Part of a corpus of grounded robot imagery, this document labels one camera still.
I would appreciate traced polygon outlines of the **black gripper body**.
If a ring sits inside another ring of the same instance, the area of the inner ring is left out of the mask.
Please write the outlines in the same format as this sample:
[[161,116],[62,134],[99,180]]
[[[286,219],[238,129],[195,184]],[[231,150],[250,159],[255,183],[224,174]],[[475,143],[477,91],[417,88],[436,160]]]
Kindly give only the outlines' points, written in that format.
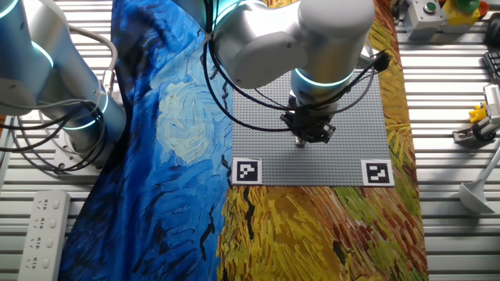
[[288,115],[292,127],[298,130],[322,129],[332,119],[332,115],[315,116],[311,115],[309,112],[289,112]]

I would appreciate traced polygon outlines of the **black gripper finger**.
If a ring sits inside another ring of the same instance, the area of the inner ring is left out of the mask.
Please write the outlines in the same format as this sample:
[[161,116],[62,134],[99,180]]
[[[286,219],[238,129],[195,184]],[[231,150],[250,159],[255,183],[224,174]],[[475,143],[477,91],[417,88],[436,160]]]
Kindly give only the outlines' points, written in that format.
[[280,119],[296,137],[302,136],[302,128],[296,123],[296,114],[294,112],[284,112]]
[[305,133],[305,140],[309,143],[322,142],[327,144],[330,141],[335,130],[336,127],[329,123],[320,124],[318,126],[307,129],[307,132]]

